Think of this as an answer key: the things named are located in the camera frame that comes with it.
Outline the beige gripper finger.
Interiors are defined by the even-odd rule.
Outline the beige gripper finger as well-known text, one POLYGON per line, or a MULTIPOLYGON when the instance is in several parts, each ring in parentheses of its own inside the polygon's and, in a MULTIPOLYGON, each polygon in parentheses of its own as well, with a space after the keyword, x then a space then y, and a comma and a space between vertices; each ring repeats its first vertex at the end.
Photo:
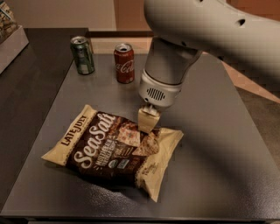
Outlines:
POLYGON ((149 104, 138 110, 138 129, 144 133, 151 133, 160 119, 160 113, 149 104))

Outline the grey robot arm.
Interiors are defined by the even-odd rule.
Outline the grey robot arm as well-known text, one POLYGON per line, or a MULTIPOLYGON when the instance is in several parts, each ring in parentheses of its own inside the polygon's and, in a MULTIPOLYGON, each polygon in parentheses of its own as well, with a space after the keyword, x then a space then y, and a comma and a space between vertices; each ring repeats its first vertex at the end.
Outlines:
POLYGON ((154 37, 139 86, 141 131, 150 133, 160 112, 174 104, 203 52, 279 93, 279 22, 237 10, 227 0, 144 0, 143 10, 154 37))

